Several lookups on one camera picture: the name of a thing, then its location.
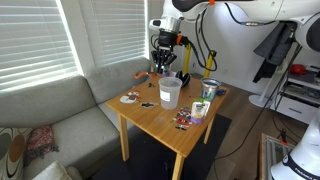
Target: floor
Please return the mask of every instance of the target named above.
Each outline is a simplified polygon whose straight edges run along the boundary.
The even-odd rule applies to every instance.
[[[247,132],[262,109],[249,102],[248,98],[252,93],[226,84],[224,84],[224,86],[230,88],[230,94],[218,113],[232,119],[232,123],[216,158],[233,152],[242,144]],[[258,145],[261,133],[273,137],[278,137],[279,135],[279,131],[273,123],[273,118],[279,129],[285,128],[286,126],[289,127],[289,129],[286,128],[286,131],[288,136],[292,138],[291,140],[288,137],[288,142],[292,144],[299,142],[300,138],[296,135],[302,137],[307,128],[307,125],[300,121],[276,113],[270,109],[265,109],[258,118],[257,123],[243,146],[234,154],[216,161],[215,167],[219,180],[251,180],[258,177]],[[212,166],[207,179],[217,179],[214,166]]]

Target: window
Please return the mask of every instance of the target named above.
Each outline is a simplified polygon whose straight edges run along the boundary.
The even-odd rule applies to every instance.
[[[79,0],[96,66],[146,57],[146,0]]]
[[[78,74],[55,0],[1,0],[0,93]]]

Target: white cabinet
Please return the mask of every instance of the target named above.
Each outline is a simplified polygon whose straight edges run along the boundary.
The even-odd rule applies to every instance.
[[[277,112],[309,124],[320,107],[320,86],[313,74],[308,76],[304,79],[289,75],[270,108],[277,107]]]

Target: wall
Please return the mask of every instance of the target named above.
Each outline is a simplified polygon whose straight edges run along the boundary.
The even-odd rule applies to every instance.
[[[152,7],[152,9],[150,9],[150,17],[161,17],[162,4],[162,0],[149,1],[149,6]],[[230,7],[236,19],[239,21],[248,20],[247,16],[240,8],[232,4]],[[264,60],[262,57],[256,55],[253,50],[265,39],[276,25],[277,23],[262,27],[241,26],[232,20],[229,11],[224,4],[217,3],[215,6],[210,6],[204,19],[204,33],[209,46],[218,52],[216,56],[218,70],[216,72],[211,72],[210,76],[217,78],[226,84],[261,94],[270,79],[263,78],[257,83],[252,82]],[[183,22],[180,29],[194,44],[197,44],[194,33],[194,23]],[[291,58],[292,52],[293,50],[289,52],[287,59]],[[176,47],[175,54],[178,55],[179,58],[173,63],[172,69],[182,69],[184,48]],[[320,60],[320,53],[303,49],[295,63],[312,63],[314,65],[319,64],[320,66],[320,61],[317,62],[318,60]],[[197,64],[194,54],[191,55],[190,61],[189,72],[203,74],[204,70]],[[271,93],[270,91],[276,84],[280,75],[276,74],[267,94]]]

